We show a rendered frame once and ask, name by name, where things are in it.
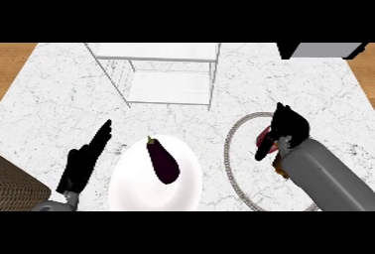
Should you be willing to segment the dark purple eggplant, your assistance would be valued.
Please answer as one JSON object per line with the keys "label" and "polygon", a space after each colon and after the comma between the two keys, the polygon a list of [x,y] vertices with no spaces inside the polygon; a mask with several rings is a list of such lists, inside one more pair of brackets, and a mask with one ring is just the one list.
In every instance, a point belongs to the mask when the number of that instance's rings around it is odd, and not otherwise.
{"label": "dark purple eggplant", "polygon": [[147,150],[156,175],[166,185],[176,182],[181,175],[178,161],[156,138],[148,138]]}

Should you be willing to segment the round marble placemat grey rim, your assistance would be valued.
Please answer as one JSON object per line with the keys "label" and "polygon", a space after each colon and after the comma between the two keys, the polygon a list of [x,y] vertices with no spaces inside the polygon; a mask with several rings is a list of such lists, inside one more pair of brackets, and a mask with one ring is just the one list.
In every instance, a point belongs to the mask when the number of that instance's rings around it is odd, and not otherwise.
{"label": "round marble placemat grey rim", "polygon": [[258,138],[272,125],[274,114],[258,112],[234,124],[225,142],[225,168],[241,201],[253,211],[320,211],[303,190],[278,174],[278,153],[256,160]]}

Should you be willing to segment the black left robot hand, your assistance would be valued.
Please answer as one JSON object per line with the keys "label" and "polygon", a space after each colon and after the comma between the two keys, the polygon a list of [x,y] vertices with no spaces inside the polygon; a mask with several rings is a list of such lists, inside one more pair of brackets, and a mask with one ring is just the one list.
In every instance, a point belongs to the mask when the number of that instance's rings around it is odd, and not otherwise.
{"label": "black left robot hand", "polygon": [[66,194],[70,191],[75,193],[83,192],[110,139],[111,120],[107,120],[94,135],[92,141],[69,153],[67,168],[57,188],[58,193]]}

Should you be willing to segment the grey and black appliance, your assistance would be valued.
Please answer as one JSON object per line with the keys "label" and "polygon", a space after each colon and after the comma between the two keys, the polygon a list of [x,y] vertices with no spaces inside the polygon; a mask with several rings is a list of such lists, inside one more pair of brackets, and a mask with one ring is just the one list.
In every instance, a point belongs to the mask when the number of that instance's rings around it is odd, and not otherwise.
{"label": "grey and black appliance", "polygon": [[367,43],[278,43],[281,58],[343,58],[354,60],[365,51]]}

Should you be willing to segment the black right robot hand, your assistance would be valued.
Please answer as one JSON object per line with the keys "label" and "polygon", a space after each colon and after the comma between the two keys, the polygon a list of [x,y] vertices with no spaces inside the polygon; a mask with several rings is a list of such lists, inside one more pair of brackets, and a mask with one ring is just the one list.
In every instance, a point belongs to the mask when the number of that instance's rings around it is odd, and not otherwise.
{"label": "black right robot hand", "polygon": [[[309,138],[309,123],[303,116],[294,112],[289,105],[278,103],[278,109],[272,120],[272,131],[269,133],[269,141],[277,142],[281,137],[290,136],[289,147],[293,149]],[[258,150],[256,160],[261,161],[268,154],[262,154]]]}

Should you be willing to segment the white oval plate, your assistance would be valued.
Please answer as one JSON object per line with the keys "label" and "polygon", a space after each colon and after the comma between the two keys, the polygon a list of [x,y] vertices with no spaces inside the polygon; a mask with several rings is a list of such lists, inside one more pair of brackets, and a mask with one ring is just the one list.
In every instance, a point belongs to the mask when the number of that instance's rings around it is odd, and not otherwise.
{"label": "white oval plate", "polygon": [[203,193],[203,171],[199,157],[188,144],[169,135],[153,135],[175,158],[181,175],[172,184],[157,177],[141,139],[123,153],[108,186],[108,205],[122,210],[196,210]]}

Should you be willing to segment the brown wicker basket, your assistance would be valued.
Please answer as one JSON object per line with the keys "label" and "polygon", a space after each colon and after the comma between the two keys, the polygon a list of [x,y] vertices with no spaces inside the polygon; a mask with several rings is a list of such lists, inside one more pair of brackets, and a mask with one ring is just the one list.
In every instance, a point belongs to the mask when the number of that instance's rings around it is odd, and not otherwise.
{"label": "brown wicker basket", "polygon": [[30,211],[51,195],[51,188],[0,156],[0,211]]}

